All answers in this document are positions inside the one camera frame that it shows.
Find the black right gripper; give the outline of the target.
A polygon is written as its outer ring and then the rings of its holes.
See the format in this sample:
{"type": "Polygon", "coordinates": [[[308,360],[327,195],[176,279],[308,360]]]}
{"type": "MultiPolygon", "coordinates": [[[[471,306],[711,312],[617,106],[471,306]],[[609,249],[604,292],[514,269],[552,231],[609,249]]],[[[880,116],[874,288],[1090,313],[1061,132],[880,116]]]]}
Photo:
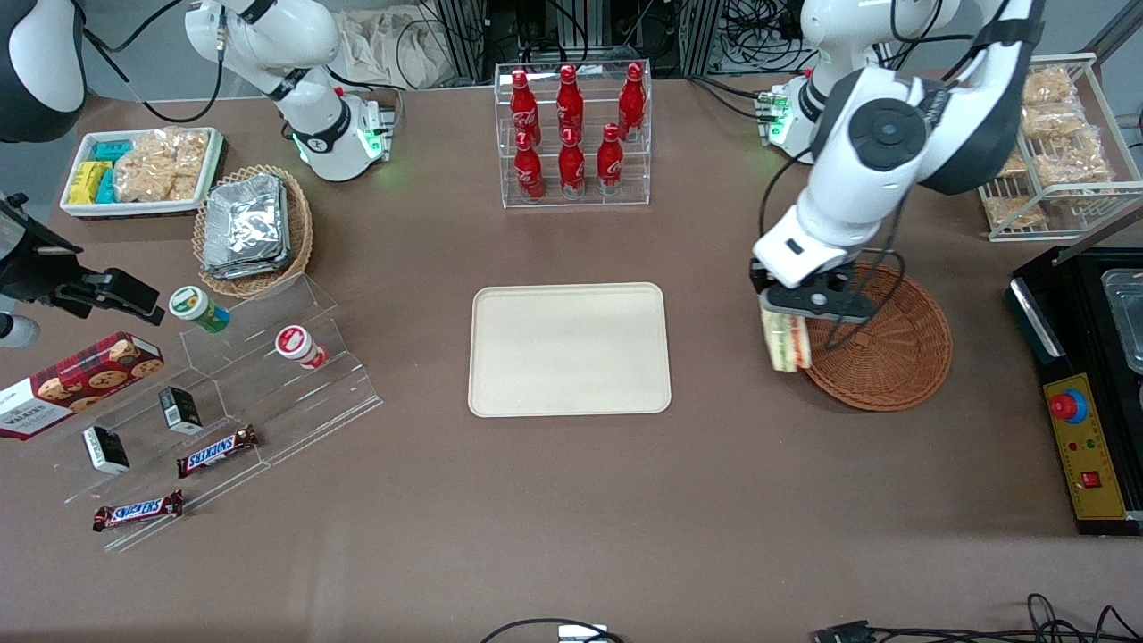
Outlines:
{"type": "Polygon", "coordinates": [[[5,297],[62,310],[79,319],[98,308],[120,311],[150,325],[161,324],[166,311],[159,305],[155,288],[123,270],[83,267],[83,249],[29,217],[23,209],[26,201],[25,196],[1,199],[5,297]]]}

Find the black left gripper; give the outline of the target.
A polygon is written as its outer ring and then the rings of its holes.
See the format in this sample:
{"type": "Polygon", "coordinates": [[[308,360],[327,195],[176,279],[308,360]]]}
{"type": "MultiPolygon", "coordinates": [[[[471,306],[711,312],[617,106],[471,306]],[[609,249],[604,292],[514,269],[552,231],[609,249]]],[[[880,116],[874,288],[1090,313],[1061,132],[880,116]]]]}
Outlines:
{"type": "Polygon", "coordinates": [[[804,340],[812,340],[812,318],[866,322],[874,315],[874,304],[860,288],[855,262],[812,274],[794,288],[780,284],[761,262],[751,262],[748,274],[761,313],[797,316],[797,333],[804,340]]]}

